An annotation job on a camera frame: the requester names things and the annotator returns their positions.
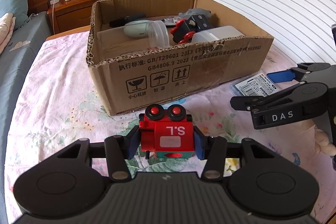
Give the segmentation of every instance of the floral tablecloth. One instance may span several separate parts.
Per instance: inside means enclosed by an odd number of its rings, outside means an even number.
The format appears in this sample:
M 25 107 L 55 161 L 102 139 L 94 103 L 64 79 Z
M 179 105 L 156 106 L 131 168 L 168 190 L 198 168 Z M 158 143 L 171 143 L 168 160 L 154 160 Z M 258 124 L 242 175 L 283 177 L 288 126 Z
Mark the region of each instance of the floral tablecloth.
M 79 33 L 47 41 L 38 53 L 17 101 L 8 134 L 5 163 L 5 196 L 9 222 L 21 215 L 14 196 L 17 177 L 51 154 L 79 138 L 101 142 L 106 137 L 125 135 L 138 124 L 136 111 L 113 117 L 106 114 L 85 63 L 88 33 Z M 271 49 L 262 71 L 283 70 L 294 64 Z M 320 195 L 312 211 L 319 222 L 328 219 L 336 204 L 336 175 L 330 157 L 315 154 L 314 130 L 301 123 L 254 130 L 248 112 L 236 112 L 229 104 L 231 83 L 175 101 L 193 115 L 194 124 L 206 135 L 224 136 L 230 142 L 250 137 L 291 162 L 308 170 L 320 185 Z M 163 159 L 147 161 L 138 151 L 128 161 L 131 173 L 201 172 L 205 161 Z M 93 167 L 107 175 L 106 161 L 96 159 Z M 225 175 L 237 170 L 235 159 L 226 161 Z

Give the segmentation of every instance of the pillow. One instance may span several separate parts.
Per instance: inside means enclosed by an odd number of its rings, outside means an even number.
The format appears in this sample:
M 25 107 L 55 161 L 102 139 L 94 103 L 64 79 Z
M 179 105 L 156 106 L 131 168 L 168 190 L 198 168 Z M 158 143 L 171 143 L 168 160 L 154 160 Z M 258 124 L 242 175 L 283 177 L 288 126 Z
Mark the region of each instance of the pillow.
M 16 17 L 14 30 L 22 27 L 29 21 L 28 0 L 0 0 L 0 17 L 6 13 Z
M 12 18 L 12 23 L 10 25 L 7 36 L 5 37 L 4 41 L 0 44 L 0 54 L 2 53 L 3 49 L 7 46 L 9 40 L 11 39 L 14 31 L 14 26 L 15 26 L 15 17 Z
M 7 13 L 2 18 L 0 18 L 0 44 L 4 41 L 9 32 L 9 28 L 12 23 L 12 17 L 12 13 Z

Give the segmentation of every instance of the umbrella symbol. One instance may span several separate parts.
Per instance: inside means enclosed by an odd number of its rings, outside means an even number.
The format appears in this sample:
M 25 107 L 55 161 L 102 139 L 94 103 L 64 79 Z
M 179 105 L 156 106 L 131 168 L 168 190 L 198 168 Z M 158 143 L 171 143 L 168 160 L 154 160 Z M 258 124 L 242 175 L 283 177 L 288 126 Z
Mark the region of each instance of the umbrella symbol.
M 138 88 L 138 85 L 140 85 L 142 82 L 143 82 L 143 78 L 137 79 L 137 80 L 134 80 L 134 81 L 128 82 L 128 83 L 131 86 L 135 86 L 135 90 L 133 90 L 133 91 L 136 91 L 136 90 L 141 90 L 141 88 Z
M 160 84 L 160 80 L 166 78 L 166 73 L 160 73 L 158 76 L 156 76 L 153 80 L 158 80 L 157 84 Z

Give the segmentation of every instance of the cardboard box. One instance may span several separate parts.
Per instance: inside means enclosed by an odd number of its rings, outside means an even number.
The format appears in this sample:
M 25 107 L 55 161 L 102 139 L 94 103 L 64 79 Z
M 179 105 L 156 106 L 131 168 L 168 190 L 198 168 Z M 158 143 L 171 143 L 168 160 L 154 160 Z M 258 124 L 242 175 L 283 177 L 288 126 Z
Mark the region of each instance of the cardboard box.
M 110 29 L 110 21 L 134 13 L 158 17 L 196 7 L 211 10 L 213 26 L 231 25 L 246 36 L 127 54 L 128 41 L 116 43 L 113 31 L 103 32 Z M 133 42 L 134 51 L 139 50 L 138 42 L 146 44 L 141 39 Z M 102 103 L 112 115 L 255 73 L 272 42 L 267 32 L 213 0 L 102 0 L 93 5 L 86 61 Z

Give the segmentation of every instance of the finger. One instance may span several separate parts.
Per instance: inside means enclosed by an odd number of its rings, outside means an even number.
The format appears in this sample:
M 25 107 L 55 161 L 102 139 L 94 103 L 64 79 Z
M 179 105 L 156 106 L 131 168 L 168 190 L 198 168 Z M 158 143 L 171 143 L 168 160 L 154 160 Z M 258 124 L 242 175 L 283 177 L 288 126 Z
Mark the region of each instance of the finger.
M 328 135 L 321 129 L 315 128 L 315 141 L 320 146 L 327 146 L 329 144 Z
M 319 154 L 321 152 L 321 147 L 318 143 L 315 143 L 315 153 Z
M 321 151 L 329 156 L 336 155 L 336 147 L 332 143 L 329 143 L 326 146 L 321 146 Z
M 309 119 L 302 122 L 301 128 L 303 131 L 306 131 L 309 128 L 312 128 L 314 125 L 315 125 L 314 121 L 312 119 Z

